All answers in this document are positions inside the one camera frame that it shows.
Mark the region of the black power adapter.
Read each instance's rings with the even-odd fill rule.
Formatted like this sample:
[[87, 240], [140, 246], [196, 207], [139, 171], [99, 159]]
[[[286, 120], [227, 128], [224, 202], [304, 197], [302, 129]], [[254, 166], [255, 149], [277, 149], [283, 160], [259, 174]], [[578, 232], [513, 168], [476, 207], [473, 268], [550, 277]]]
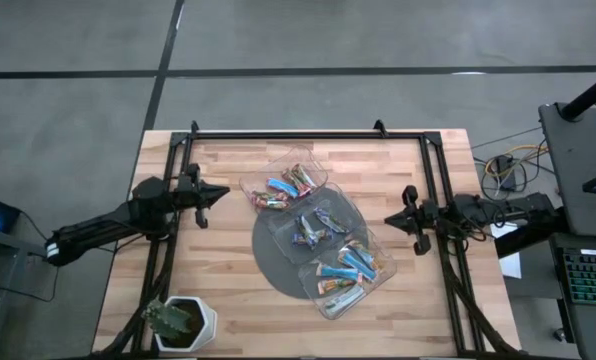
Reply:
[[497, 187], [501, 191], [514, 192], [516, 177], [513, 166], [515, 159], [511, 155], [499, 155], [494, 159], [493, 170], [496, 172]]

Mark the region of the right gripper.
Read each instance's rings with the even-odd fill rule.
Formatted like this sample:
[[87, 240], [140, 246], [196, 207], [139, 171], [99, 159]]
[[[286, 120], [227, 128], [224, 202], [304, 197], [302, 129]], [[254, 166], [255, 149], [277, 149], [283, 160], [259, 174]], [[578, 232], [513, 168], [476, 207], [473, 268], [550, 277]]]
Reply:
[[425, 255], [431, 249], [429, 236], [423, 232], [424, 229], [431, 229], [436, 232], [440, 239], [446, 239], [446, 227], [442, 224], [439, 208], [433, 200], [424, 200], [420, 206], [416, 204], [418, 199], [417, 188], [413, 185], [405, 187], [402, 199], [405, 204], [404, 211], [390, 215], [385, 218], [385, 224], [392, 226], [408, 235], [415, 235], [414, 252], [416, 255]]

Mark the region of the black pole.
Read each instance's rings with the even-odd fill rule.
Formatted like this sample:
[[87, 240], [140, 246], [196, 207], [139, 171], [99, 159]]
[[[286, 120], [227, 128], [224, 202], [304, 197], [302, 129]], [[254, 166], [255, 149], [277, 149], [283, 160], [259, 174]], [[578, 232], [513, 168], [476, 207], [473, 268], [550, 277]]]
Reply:
[[559, 108], [562, 119], [568, 122], [577, 122], [578, 117], [596, 103], [596, 83], [577, 96], [571, 102]]

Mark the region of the blue red-ended granola bar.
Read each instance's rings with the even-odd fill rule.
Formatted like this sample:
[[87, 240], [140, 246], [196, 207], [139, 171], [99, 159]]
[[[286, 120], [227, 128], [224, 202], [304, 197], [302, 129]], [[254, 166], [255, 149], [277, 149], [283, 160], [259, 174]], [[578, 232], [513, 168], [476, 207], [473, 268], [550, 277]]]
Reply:
[[286, 193], [291, 198], [297, 198], [300, 195], [298, 189], [293, 185], [276, 178], [269, 178], [266, 184], [268, 187]]

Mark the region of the round grey woven placemat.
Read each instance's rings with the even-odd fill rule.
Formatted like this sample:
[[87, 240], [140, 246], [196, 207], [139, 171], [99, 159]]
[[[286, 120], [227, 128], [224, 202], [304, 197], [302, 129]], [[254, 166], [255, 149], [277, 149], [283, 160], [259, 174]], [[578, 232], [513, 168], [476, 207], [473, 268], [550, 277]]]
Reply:
[[290, 297], [309, 299], [298, 277], [299, 268], [306, 263], [294, 265], [281, 253], [266, 223], [272, 212], [283, 211], [261, 211], [253, 226], [252, 249], [258, 268], [277, 291]]

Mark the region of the white paper sheet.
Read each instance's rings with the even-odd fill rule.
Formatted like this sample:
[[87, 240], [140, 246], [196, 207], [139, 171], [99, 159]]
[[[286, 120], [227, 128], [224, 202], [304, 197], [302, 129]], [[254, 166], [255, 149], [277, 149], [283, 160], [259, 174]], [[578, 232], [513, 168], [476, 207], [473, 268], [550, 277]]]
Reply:
[[[518, 228], [517, 224], [514, 223], [506, 223], [501, 227], [497, 227], [492, 225], [490, 227], [491, 234], [495, 239], [502, 237], [508, 233], [515, 231]], [[522, 278], [522, 269], [521, 269], [521, 260], [520, 255], [518, 252], [513, 253], [511, 255], [501, 257], [499, 259], [499, 265], [502, 271], [502, 274], [505, 277], [510, 277], [514, 279], [521, 279]]]

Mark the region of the clear plastic bin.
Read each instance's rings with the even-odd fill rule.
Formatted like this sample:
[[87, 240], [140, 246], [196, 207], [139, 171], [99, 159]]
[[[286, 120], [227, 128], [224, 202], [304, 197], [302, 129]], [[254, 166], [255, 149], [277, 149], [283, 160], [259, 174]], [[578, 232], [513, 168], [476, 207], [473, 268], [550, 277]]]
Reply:
[[[287, 182], [282, 177], [282, 173], [286, 169], [292, 170], [294, 165], [298, 163], [300, 163], [307, 170], [311, 178], [317, 184], [316, 188], [311, 188], [311, 191], [303, 197], [298, 196], [297, 198], [291, 198], [288, 196], [288, 199], [286, 201], [289, 202], [290, 206], [284, 210], [261, 209], [253, 205], [253, 200], [255, 199], [252, 195], [253, 191], [281, 192], [267, 186], [266, 182], [269, 178], [276, 178], [292, 185], [290, 182]], [[264, 166], [258, 166], [254, 171], [243, 175], [239, 180], [239, 185], [246, 198], [254, 207], [254, 210], [260, 213], [264, 210], [289, 210], [293, 205], [296, 205], [299, 201], [305, 200], [309, 195], [314, 195], [317, 190], [324, 186], [327, 180], [327, 171], [315, 158], [315, 155], [312, 153], [312, 151], [305, 146], [295, 146], [288, 153], [280, 157], [277, 157], [276, 159]]]
[[[317, 210], [326, 212], [346, 233], [337, 233], [321, 222]], [[299, 220], [304, 218], [313, 232], [328, 230], [330, 237], [320, 239], [314, 246], [298, 244], [295, 235], [303, 236]], [[327, 183], [313, 194], [297, 201], [283, 212], [272, 212], [266, 220], [273, 240], [281, 253], [294, 265], [302, 265], [320, 256], [326, 250], [340, 245], [355, 230], [366, 226], [366, 221], [355, 204], [335, 184]]]
[[[342, 264], [338, 260], [338, 255], [343, 249], [349, 249], [350, 251], [353, 251], [347, 247], [347, 243], [352, 240], [360, 241], [375, 256], [379, 265], [379, 268], [377, 270], [374, 270], [377, 274], [377, 277], [373, 282], [369, 282], [362, 276], [362, 281], [357, 282], [354, 286], [359, 285], [364, 289], [364, 297], [357, 300], [353, 305], [348, 307], [336, 318], [328, 318], [324, 313], [324, 304], [336, 295], [346, 292], [353, 286], [341, 290], [335, 290], [325, 295], [319, 295], [317, 290], [318, 282], [321, 280], [332, 279], [336, 277], [317, 276], [316, 269], [319, 264], [324, 264], [335, 268], [352, 268]], [[361, 230], [353, 231], [340, 245], [336, 245], [333, 248], [326, 250], [312, 261], [302, 265], [299, 268], [298, 277], [303, 289], [307, 294], [307, 297], [314, 303], [321, 315], [328, 320], [335, 320], [340, 318], [357, 303], [366, 298], [374, 290], [380, 287], [384, 282], [392, 278], [396, 272], [397, 265], [393, 257], [376, 240], [376, 237], [374, 236], [373, 232], [365, 226]]]

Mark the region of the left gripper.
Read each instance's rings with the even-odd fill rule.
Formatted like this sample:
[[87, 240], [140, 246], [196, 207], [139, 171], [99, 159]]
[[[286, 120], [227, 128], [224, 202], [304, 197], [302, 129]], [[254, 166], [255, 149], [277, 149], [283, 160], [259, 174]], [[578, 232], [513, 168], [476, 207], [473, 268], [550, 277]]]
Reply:
[[189, 164], [177, 177], [174, 190], [175, 207], [178, 210], [195, 208], [195, 222], [202, 228], [208, 227], [205, 210], [208, 203], [216, 203], [230, 192], [228, 186], [206, 184], [207, 196], [203, 192], [203, 182], [200, 180], [200, 166], [196, 163]]

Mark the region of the backlit keyboard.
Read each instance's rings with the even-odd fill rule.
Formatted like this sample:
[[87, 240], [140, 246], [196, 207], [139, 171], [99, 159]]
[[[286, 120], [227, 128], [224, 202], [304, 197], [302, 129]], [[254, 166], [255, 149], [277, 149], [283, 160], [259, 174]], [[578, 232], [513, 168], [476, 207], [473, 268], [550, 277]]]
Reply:
[[573, 303], [596, 305], [596, 250], [563, 250], [562, 265], [568, 296]]

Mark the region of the green cactus plant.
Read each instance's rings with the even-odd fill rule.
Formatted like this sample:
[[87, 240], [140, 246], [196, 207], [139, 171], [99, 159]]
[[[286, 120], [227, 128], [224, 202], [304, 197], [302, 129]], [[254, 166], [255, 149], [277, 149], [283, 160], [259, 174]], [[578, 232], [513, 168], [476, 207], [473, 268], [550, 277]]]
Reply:
[[176, 306], [152, 300], [142, 312], [142, 318], [152, 331], [169, 340], [177, 339], [191, 332], [189, 321], [192, 316]]

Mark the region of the white hexagonal plant pot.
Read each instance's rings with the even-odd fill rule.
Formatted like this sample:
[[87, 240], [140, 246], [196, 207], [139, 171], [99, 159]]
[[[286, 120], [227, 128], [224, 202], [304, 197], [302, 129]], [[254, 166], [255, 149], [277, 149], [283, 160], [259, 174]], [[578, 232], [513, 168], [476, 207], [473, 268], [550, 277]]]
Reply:
[[168, 339], [154, 331], [157, 348], [166, 353], [191, 353], [200, 350], [216, 337], [217, 313], [199, 297], [170, 296], [165, 306], [190, 315], [187, 332], [180, 332], [175, 339]]

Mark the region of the grey equipment stand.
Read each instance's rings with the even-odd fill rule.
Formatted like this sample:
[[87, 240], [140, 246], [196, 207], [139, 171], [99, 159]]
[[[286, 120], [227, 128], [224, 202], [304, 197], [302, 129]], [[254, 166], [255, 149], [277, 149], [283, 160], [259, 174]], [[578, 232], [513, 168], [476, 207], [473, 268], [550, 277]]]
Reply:
[[596, 236], [596, 193], [583, 190], [596, 178], [596, 108], [569, 122], [556, 104], [542, 105], [539, 117], [569, 227], [578, 235]]

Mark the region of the black support beam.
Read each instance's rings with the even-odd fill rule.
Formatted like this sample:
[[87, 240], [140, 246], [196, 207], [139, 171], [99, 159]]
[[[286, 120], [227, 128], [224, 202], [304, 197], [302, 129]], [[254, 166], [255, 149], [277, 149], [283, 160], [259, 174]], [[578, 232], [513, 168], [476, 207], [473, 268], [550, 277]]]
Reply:
[[499, 258], [520, 252], [542, 241], [554, 233], [568, 233], [569, 225], [564, 208], [551, 213], [546, 211], [533, 214], [525, 225], [494, 240]]

